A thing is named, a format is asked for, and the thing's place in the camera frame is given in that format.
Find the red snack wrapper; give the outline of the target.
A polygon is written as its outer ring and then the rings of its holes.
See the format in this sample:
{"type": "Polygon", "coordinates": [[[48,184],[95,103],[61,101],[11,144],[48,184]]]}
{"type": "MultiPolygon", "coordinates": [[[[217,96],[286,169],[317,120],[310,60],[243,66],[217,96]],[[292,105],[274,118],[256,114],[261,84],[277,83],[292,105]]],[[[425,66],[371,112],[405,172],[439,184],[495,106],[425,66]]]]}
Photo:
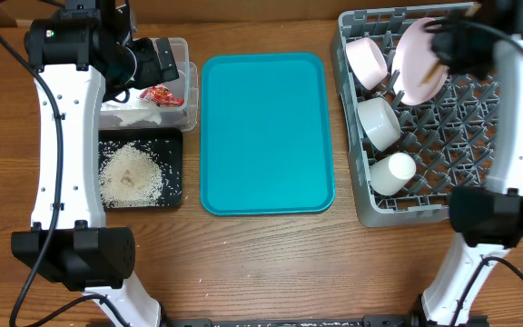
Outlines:
{"type": "Polygon", "coordinates": [[[158,84],[144,89],[139,95],[139,98],[159,107],[179,107],[184,105],[184,100],[175,97],[171,90],[164,84],[158,84]]]}

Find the white napkin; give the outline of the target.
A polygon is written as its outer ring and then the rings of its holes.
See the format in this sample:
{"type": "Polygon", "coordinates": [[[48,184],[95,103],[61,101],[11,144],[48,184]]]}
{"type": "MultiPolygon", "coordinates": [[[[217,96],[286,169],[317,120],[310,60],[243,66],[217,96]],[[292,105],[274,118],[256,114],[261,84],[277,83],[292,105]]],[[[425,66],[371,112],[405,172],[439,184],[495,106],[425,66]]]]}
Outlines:
{"type": "Polygon", "coordinates": [[[130,99],[126,103],[109,101],[102,104],[100,128],[124,128],[160,125],[163,119],[158,106],[145,100],[130,99]]]}

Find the large white plate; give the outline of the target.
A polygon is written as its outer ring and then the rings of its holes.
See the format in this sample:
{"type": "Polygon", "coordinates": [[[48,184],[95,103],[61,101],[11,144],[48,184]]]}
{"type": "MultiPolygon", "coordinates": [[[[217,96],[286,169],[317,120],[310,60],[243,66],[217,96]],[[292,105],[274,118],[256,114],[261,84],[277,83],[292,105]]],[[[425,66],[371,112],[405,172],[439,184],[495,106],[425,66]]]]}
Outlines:
{"type": "Polygon", "coordinates": [[[403,33],[396,47],[391,71],[399,72],[393,91],[403,92],[401,102],[405,105],[423,104],[433,98],[444,85],[448,73],[447,67],[437,72],[429,83],[419,86],[429,69],[438,61],[431,50],[431,40],[434,34],[427,33],[424,25],[433,22],[434,18],[426,17],[416,20],[403,33]]]}

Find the small white plate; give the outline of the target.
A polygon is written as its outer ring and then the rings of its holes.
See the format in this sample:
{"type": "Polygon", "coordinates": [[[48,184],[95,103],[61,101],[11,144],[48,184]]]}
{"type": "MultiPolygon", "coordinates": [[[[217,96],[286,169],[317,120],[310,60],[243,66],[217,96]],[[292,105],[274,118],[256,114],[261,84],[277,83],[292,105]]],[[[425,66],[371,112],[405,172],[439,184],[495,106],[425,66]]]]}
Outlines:
{"type": "Polygon", "coordinates": [[[373,89],[386,77],[387,64],[383,54],[370,38],[347,43],[345,53],[352,72],[365,89],[373,89]]]}

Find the grey bowl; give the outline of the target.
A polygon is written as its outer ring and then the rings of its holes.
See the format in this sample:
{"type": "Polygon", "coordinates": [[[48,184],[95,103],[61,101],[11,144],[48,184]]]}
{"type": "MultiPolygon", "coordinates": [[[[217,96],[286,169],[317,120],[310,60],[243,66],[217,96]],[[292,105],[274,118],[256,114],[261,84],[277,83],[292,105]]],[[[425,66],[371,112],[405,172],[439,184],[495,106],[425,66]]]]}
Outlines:
{"type": "Polygon", "coordinates": [[[358,104],[362,129],[379,151],[385,151],[400,139],[400,124],[389,103],[380,97],[358,104]]]}

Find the white cup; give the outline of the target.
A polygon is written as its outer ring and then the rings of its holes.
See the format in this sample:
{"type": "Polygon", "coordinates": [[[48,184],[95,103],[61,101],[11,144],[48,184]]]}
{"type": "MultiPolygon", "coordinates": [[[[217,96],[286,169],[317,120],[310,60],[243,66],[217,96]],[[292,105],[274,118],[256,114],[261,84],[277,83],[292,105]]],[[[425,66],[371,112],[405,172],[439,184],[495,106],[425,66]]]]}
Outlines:
{"type": "Polygon", "coordinates": [[[381,195],[401,190],[416,173],[415,161],[405,153],[394,153],[370,167],[370,186],[381,195]]]}

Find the wooden chopstick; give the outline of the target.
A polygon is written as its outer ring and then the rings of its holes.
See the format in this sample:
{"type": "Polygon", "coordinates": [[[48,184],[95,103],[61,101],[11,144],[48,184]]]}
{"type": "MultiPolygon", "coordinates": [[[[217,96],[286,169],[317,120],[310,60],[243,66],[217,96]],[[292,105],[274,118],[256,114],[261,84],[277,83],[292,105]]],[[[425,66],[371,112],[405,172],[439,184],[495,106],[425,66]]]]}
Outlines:
{"type": "Polygon", "coordinates": [[[419,86],[429,83],[430,80],[433,78],[433,76],[437,72],[440,72],[441,70],[442,70],[442,64],[440,63],[440,61],[436,61],[435,64],[425,74],[424,78],[419,82],[419,86]]]}

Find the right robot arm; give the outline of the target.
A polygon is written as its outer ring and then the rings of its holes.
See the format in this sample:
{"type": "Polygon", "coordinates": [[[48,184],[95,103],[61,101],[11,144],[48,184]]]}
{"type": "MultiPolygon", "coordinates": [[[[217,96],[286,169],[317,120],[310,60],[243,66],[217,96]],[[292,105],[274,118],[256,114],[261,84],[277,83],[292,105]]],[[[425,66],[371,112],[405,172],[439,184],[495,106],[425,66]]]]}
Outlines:
{"type": "Polygon", "coordinates": [[[486,326],[469,309],[497,264],[523,238],[523,0],[478,1],[464,15],[426,23],[431,50],[450,74],[498,77],[494,157],[481,187],[449,198],[454,236],[408,326],[486,326]]]}

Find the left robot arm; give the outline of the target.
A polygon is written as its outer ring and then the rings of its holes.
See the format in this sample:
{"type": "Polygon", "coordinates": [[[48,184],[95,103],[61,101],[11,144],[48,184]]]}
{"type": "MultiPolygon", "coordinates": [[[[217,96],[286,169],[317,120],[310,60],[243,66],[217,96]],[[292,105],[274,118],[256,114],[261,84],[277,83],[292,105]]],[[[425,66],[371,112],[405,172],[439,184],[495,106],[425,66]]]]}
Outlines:
{"type": "Polygon", "coordinates": [[[104,102],[177,78],[165,40],[133,37],[129,5],[68,1],[25,34],[21,63],[40,108],[38,191],[29,229],[12,252],[32,276],[95,302],[115,326],[165,326],[163,306],[134,273],[127,227],[108,227],[99,189],[104,102]]]}

